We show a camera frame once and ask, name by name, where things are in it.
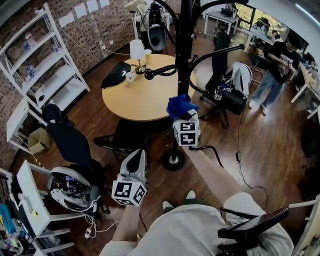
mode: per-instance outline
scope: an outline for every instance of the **cup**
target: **cup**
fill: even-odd
[[[145,53],[145,61],[148,63],[151,61],[151,53],[152,51],[150,49],[144,50]]]
[[[132,72],[125,73],[125,79],[128,83],[132,83],[135,80],[136,76]]]

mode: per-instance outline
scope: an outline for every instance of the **white cube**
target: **white cube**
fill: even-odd
[[[147,189],[139,181],[113,181],[111,197],[120,205],[139,206]]]
[[[197,146],[199,140],[198,114],[189,120],[176,119],[173,122],[173,130],[179,146]]]

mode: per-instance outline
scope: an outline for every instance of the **laptop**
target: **laptop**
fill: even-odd
[[[234,15],[234,12],[232,10],[228,10],[225,8],[221,8],[221,13],[227,17],[232,17]]]

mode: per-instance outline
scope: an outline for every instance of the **brick wall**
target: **brick wall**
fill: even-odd
[[[5,24],[0,27],[0,46],[5,43],[22,28],[29,20],[34,17],[34,8],[42,6],[45,0],[31,0],[15,13]],[[48,0],[53,19],[58,23],[59,18],[72,12],[76,16],[74,7],[84,3],[84,0]],[[76,19],[69,23],[63,30],[74,40],[79,42],[83,47],[91,51],[99,51],[101,41],[106,45],[109,51],[116,51],[134,39],[134,32],[131,22],[132,15],[125,11],[123,6],[129,0],[110,0],[110,5],[94,11],[86,16]],[[166,1],[173,10],[178,13],[180,10],[181,0]],[[44,22],[37,22],[31,29],[35,39],[39,39],[47,32]],[[61,31],[60,34],[69,50],[77,68],[83,74],[90,68],[94,67],[100,61],[108,56],[106,52],[91,53],[75,45]],[[7,50],[7,56],[12,63],[19,58],[23,52],[23,38],[16,40]],[[113,40],[114,44],[110,45],[109,41]],[[36,66],[43,58],[52,51],[51,42],[47,42],[32,55],[25,63]],[[39,87],[43,81],[62,65],[58,62],[37,82],[34,88]],[[25,74],[25,66],[19,69],[19,73]],[[11,113],[21,100],[20,94],[9,83],[4,74],[0,73],[0,168],[8,169],[13,161],[17,149],[7,143],[6,140],[6,123]]]

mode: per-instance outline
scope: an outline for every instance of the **jeans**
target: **jeans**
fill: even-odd
[[[285,83],[279,83],[276,79],[272,76],[272,74],[268,71],[266,75],[263,77],[260,86],[255,90],[253,94],[252,100],[254,102],[258,101],[261,97],[261,94],[270,88],[269,94],[262,103],[262,105],[266,108],[268,105],[273,103],[280,92],[285,87]]]
[[[204,206],[211,206],[208,202],[201,200],[201,199],[196,199],[196,198],[192,198],[192,199],[186,199],[184,200],[183,204],[184,205],[204,205]],[[166,214],[170,211],[172,211],[174,208],[172,207],[166,207],[163,209],[163,214]]]

